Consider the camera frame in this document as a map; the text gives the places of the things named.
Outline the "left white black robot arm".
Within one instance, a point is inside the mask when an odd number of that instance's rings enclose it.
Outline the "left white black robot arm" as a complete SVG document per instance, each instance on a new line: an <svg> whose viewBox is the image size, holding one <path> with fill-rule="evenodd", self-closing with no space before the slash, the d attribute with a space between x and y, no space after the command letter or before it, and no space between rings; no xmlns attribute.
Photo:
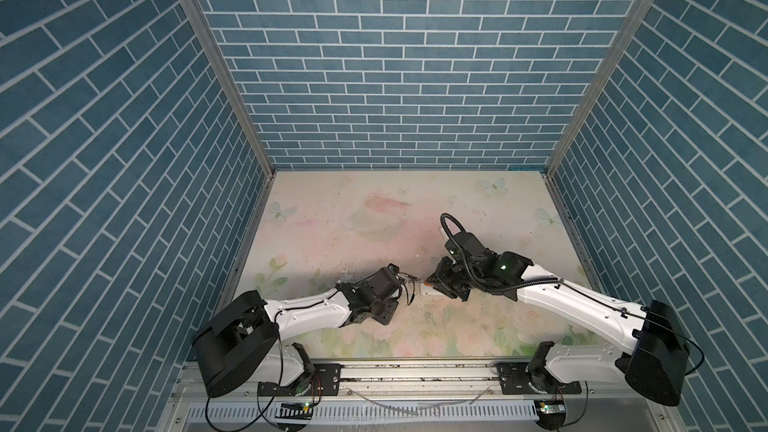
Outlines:
<svg viewBox="0 0 768 432"><path fill-rule="evenodd" d="M201 326L191 340L206 394L225 396L253 379L276 395L300 395L316 375L295 338L372 320L388 325L407 279L390 264L354 282L303 298L266 300L246 291Z"/></svg>

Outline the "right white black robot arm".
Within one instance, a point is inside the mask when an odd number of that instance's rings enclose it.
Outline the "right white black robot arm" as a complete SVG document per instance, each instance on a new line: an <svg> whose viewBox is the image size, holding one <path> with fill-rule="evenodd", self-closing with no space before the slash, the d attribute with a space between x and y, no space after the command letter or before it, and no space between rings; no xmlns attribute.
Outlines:
<svg viewBox="0 0 768 432"><path fill-rule="evenodd" d="M603 346L540 343L526 367L535 390L624 382L657 404L680 404L690 349L671 306L609 297L517 253L496 253L469 232L449 237L445 248L447 256L426 280L443 295L462 301L472 290L503 296L559 315L605 340Z"/></svg>

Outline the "white remote control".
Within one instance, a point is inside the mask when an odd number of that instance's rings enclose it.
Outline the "white remote control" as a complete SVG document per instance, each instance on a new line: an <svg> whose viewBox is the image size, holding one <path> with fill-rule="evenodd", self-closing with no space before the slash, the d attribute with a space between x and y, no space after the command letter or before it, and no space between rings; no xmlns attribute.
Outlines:
<svg viewBox="0 0 768 432"><path fill-rule="evenodd" d="M418 284L418 293L423 296L444 297L444 294L442 292L440 292L439 290L435 289L434 287L426 283Z"/></svg>

